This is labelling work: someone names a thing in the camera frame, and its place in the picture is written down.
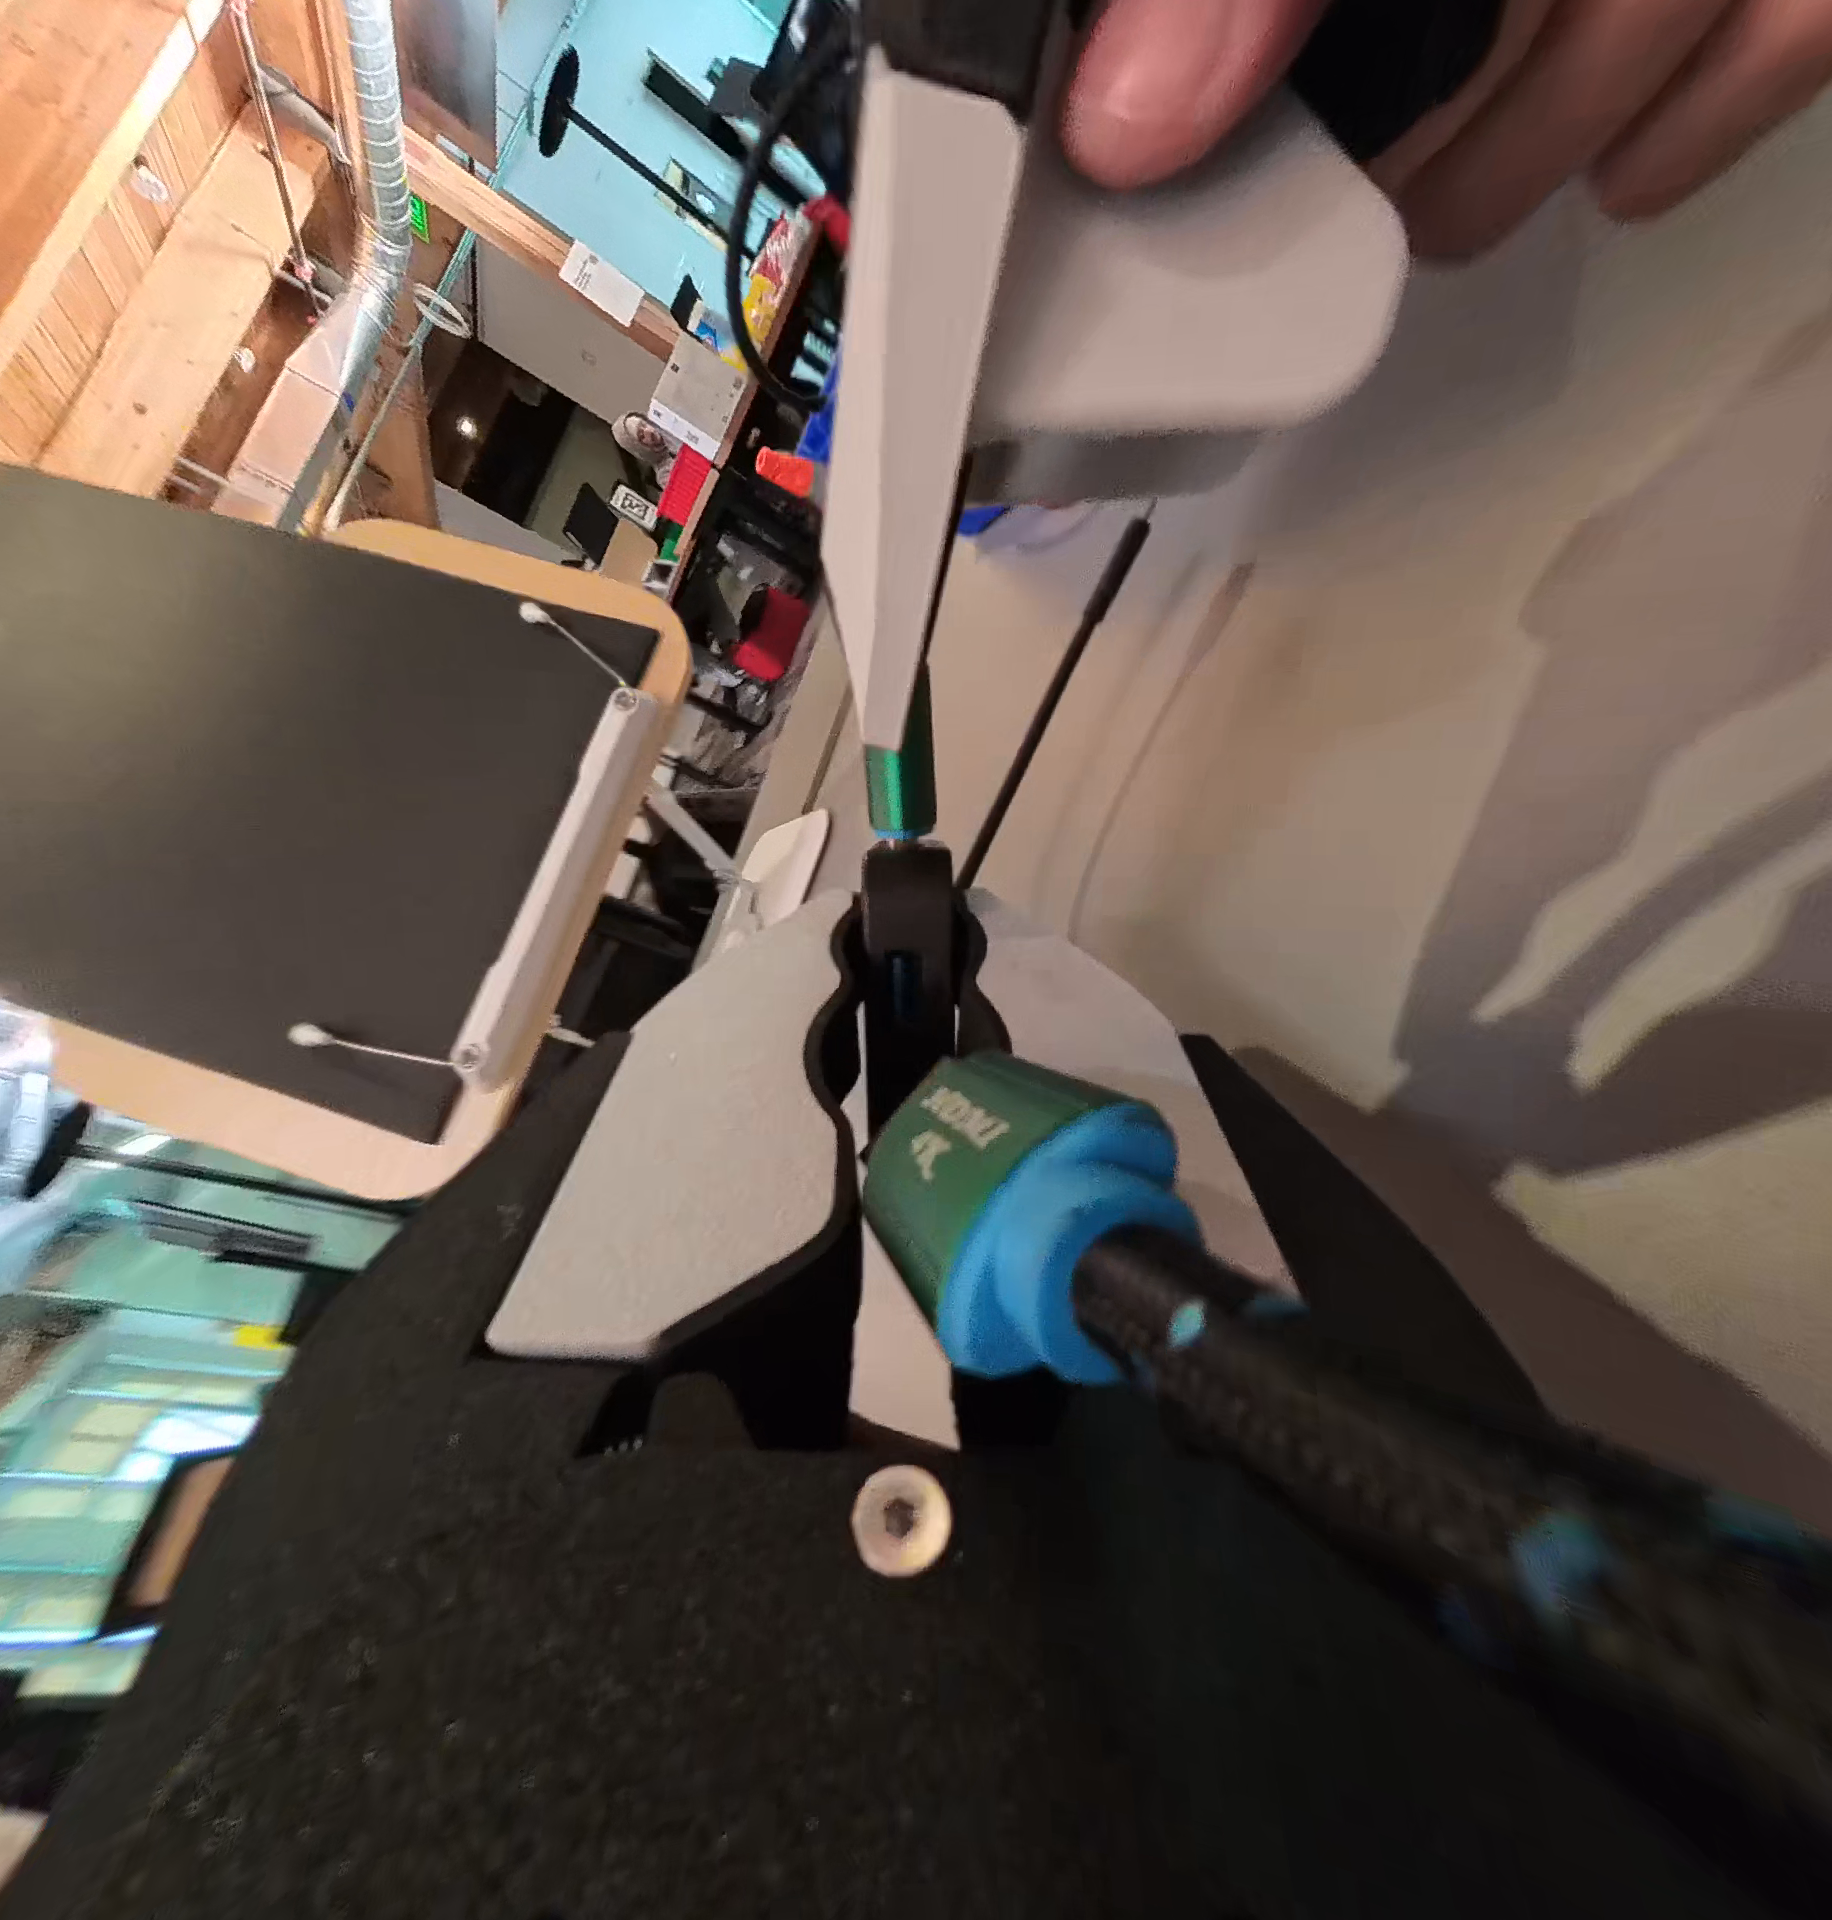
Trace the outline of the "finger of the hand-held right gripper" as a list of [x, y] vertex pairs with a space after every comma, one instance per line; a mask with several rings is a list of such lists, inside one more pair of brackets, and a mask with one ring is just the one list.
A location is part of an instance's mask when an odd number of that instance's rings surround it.
[[976, 374], [972, 507], [1210, 493], [1355, 393], [1407, 280], [1394, 211], [1302, 105], [1144, 191], [1031, 143]]
[[869, 750], [914, 702], [1022, 163], [1000, 104], [864, 64], [821, 559]]

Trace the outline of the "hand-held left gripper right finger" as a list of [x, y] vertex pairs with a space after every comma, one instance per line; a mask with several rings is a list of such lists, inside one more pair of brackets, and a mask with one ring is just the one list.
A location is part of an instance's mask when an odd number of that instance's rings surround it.
[[1118, 974], [1025, 916], [961, 933], [958, 1051], [1007, 1051], [1154, 1110], [1174, 1143], [1172, 1191], [1203, 1248], [1251, 1285], [1296, 1281], [1172, 1022]]

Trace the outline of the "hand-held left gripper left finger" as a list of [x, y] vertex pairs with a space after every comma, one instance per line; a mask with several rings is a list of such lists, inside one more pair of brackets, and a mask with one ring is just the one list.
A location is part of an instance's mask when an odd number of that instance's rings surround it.
[[628, 1035], [492, 1353], [710, 1370], [746, 1418], [843, 1418], [860, 1251], [851, 896], [716, 955]]

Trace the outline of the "red box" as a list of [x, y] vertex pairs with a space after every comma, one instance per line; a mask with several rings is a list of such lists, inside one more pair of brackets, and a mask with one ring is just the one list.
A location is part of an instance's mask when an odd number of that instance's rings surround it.
[[808, 601], [782, 587], [754, 589], [736, 616], [730, 670], [764, 688], [782, 681], [802, 643], [810, 613]]

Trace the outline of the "white panel stand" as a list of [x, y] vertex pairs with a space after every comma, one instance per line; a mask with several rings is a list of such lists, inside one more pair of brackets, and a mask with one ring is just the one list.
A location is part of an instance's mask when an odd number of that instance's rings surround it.
[[704, 866], [718, 889], [735, 901], [730, 947], [755, 931], [787, 917], [808, 898], [808, 883], [825, 853], [830, 816], [808, 812], [757, 839], [751, 870], [739, 869], [710, 835], [685, 811], [676, 796], [654, 782], [639, 782], [639, 758], [662, 704], [622, 679], [618, 670], [575, 636], [539, 601], [521, 601], [517, 617], [566, 638], [590, 667], [615, 685], [599, 722], [585, 748], [564, 815], [545, 843], [539, 866], [527, 883], [510, 934], [483, 974], [469, 1012], [442, 1056], [410, 1055], [334, 1035], [317, 1022], [300, 1021], [287, 1041], [303, 1051], [342, 1051], [371, 1058], [453, 1071], [471, 1088], [513, 1081], [524, 1027], [539, 1013], [544, 974], [552, 955], [566, 947], [583, 917], [577, 896], [598, 875], [599, 852], [615, 823], [629, 825], [641, 812], [662, 823]]

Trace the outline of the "black round disc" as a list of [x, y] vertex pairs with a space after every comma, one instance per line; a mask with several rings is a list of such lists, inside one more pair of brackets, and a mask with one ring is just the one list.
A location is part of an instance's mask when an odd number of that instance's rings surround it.
[[539, 156], [555, 161], [567, 141], [581, 140], [625, 179], [639, 181], [670, 217], [722, 241], [727, 231], [730, 202], [681, 156], [667, 154], [662, 163], [654, 163], [633, 143], [585, 113], [577, 105], [583, 82], [583, 59], [569, 46], [555, 61], [534, 111]]

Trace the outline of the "wooden-framed black panel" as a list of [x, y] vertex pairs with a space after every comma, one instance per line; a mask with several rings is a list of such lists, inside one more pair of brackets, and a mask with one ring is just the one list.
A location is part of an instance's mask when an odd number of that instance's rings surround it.
[[629, 825], [552, 955], [513, 1081], [303, 1051], [311, 1021], [442, 1056], [615, 685], [690, 648], [641, 585], [421, 526], [327, 541], [0, 465], [0, 1000], [63, 1091], [289, 1176], [404, 1202], [515, 1103]]

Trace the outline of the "silver ventilation duct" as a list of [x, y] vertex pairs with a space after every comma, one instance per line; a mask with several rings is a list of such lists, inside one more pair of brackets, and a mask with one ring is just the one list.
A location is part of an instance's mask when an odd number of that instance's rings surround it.
[[266, 408], [270, 439], [280, 439], [274, 471], [280, 503], [274, 526], [302, 535], [339, 510], [317, 510], [330, 468], [345, 445], [379, 362], [414, 255], [410, 176], [400, 92], [394, 7], [342, 2], [348, 55], [357, 235], [345, 290], [285, 362]]

